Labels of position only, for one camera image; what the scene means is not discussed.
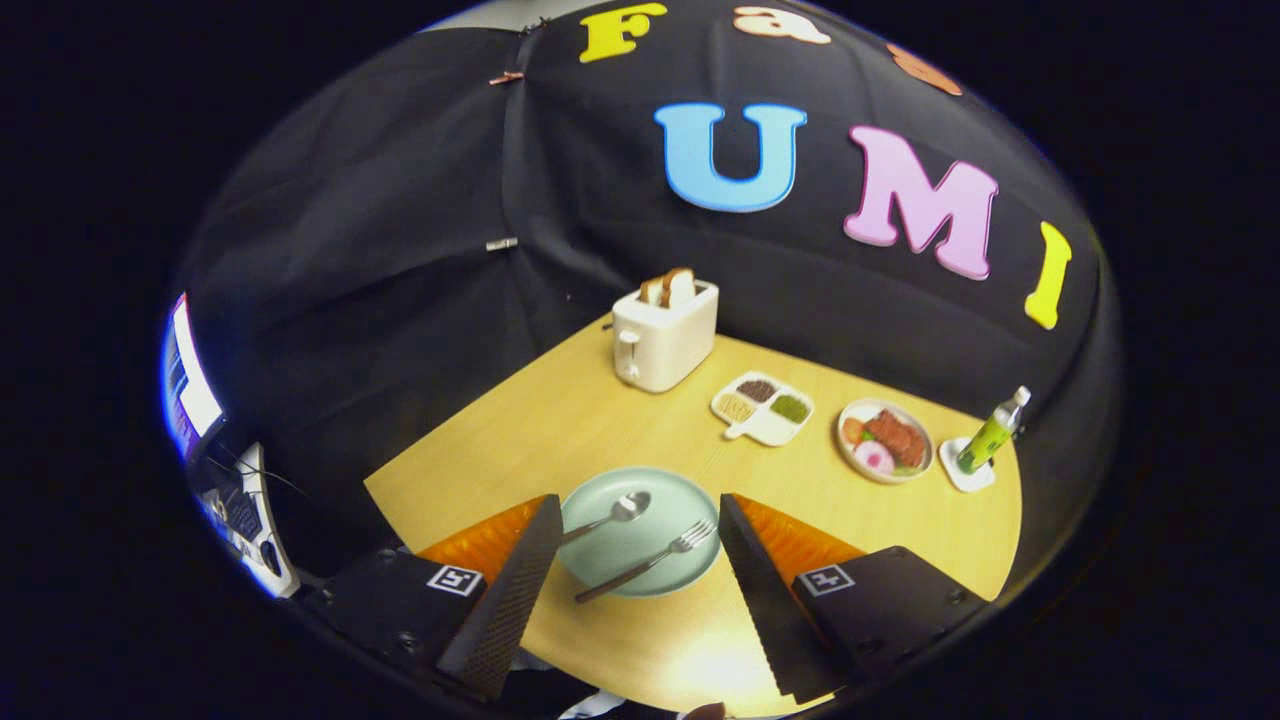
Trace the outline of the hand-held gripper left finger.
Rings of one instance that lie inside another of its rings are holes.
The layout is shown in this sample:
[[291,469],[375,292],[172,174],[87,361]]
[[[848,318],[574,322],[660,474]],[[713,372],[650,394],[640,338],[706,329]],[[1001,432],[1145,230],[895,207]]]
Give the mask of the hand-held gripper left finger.
[[367,553],[301,606],[346,646],[415,685],[493,701],[562,534],[559,497],[535,496],[421,553]]

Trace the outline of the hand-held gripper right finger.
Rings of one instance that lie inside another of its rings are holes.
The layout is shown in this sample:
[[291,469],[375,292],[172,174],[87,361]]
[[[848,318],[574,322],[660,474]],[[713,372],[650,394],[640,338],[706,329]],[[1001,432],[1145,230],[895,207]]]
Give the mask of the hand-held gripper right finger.
[[744,495],[719,505],[719,542],[765,661],[799,703],[893,680],[986,609],[902,546],[867,552]]

